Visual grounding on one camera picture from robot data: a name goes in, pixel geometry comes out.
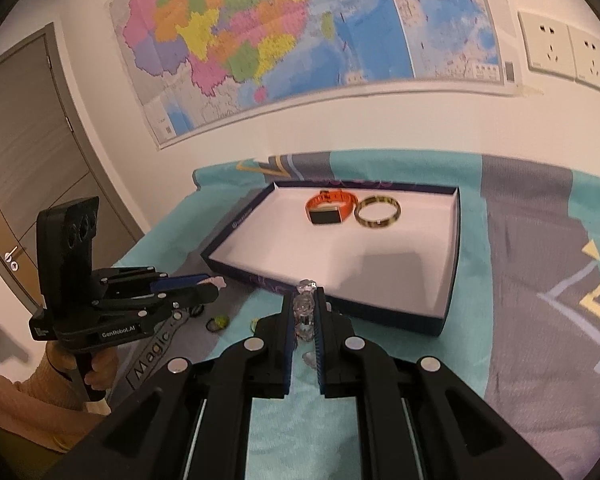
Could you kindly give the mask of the person's left hand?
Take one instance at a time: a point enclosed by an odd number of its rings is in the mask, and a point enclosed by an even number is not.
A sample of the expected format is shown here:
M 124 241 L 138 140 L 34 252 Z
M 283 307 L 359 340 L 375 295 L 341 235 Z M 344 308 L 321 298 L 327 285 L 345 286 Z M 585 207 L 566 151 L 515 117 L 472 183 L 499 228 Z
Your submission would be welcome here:
M 69 376 L 78 369 L 76 357 L 67 351 L 59 341 L 47 341 L 46 358 L 50 366 L 62 376 Z M 85 375 L 85 383 L 96 391 L 105 391 L 114 385 L 119 367 L 118 350 L 106 348 L 92 355 L 91 370 Z

